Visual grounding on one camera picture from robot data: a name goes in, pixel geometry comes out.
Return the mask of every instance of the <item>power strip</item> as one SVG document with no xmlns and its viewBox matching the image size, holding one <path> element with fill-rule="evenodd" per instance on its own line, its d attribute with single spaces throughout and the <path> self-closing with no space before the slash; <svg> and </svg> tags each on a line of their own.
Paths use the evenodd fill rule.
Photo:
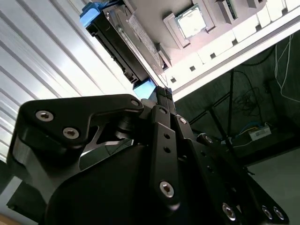
<svg viewBox="0 0 300 225">
<path fill-rule="evenodd" d="M 266 137 L 268 135 L 271 135 L 271 130 L 269 126 L 265 126 L 259 130 L 255 130 L 255 131 L 250 131 L 249 135 L 252 139 L 252 141 L 256 141 L 258 139 L 261 139 L 263 137 Z"/>
</svg>

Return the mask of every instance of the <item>white cable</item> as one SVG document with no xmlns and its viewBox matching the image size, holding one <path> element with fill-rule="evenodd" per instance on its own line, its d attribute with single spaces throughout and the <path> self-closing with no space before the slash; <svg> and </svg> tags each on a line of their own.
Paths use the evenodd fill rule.
<svg viewBox="0 0 300 225">
<path fill-rule="evenodd" d="M 289 43 L 288 43 L 287 46 L 285 47 L 284 51 L 282 52 L 282 54 L 281 54 L 281 56 L 279 57 L 278 60 L 277 60 L 277 46 L 275 46 L 275 60 L 276 60 L 276 62 L 275 62 L 275 70 L 274 70 L 274 73 L 275 73 L 275 79 L 276 79 L 276 81 L 277 81 L 277 83 L 278 83 L 278 85 L 279 85 L 279 87 L 280 87 L 280 94 L 281 94 L 281 96 L 284 97 L 284 98 L 287 98 L 287 99 L 289 99 L 289 100 L 291 100 L 291 101 L 300 103 L 299 100 L 296 100 L 296 99 L 293 99 L 293 98 L 291 98 L 291 97 L 288 97 L 288 96 L 286 96 L 286 95 L 284 95 L 284 94 L 282 93 L 283 88 L 284 88 L 284 85 L 285 85 L 285 82 L 286 82 L 286 79 L 287 79 L 288 68 L 289 68 L 289 64 L 290 64 L 291 42 L 292 42 L 292 38 L 293 38 L 293 34 L 290 36 L 290 38 L 289 38 Z M 277 78 L 277 77 L 278 77 L 278 63 L 279 63 L 280 59 L 282 58 L 282 56 L 283 56 L 283 54 L 285 53 L 285 51 L 286 51 L 287 48 L 288 48 L 288 57 L 287 57 L 287 64 L 286 64 L 286 70 L 285 70 L 285 78 L 284 78 L 282 84 L 280 84 L 279 81 L 278 81 L 278 78 Z"/>
</svg>

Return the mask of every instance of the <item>blue plastic tab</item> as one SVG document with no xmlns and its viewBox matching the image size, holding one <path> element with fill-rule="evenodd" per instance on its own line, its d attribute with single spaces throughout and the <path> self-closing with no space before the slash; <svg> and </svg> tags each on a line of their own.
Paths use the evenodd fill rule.
<svg viewBox="0 0 300 225">
<path fill-rule="evenodd" d="M 107 6 L 109 2 L 89 2 L 83 9 L 82 13 L 80 14 L 79 21 L 84 27 L 90 25 L 90 23 L 95 19 L 100 13 L 103 8 Z"/>
</svg>

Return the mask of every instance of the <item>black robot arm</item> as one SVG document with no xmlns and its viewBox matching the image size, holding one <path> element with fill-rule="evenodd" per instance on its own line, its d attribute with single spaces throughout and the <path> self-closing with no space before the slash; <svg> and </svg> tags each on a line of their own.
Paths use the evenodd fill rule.
<svg viewBox="0 0 300 225">
<path fill-rule="evenodd" d="M 47 202 L 42 224 L 289 224 L 218 140 L 193 134 L 172 95 L 27 102 L 7 164 Z M 81 171 L 83 152 L 134 140 Z"/>
</svg>

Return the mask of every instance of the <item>gray wall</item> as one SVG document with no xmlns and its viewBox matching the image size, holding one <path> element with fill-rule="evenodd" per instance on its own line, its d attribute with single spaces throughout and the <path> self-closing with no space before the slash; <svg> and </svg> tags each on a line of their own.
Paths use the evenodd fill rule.
<svg viewBox="0 0 300 225">
<path fill-rule="evenodd" d="M 300 224 L 300 149 L 250 166 L 253 178 L 285 210 L 291 225 Z"/>
</svg>

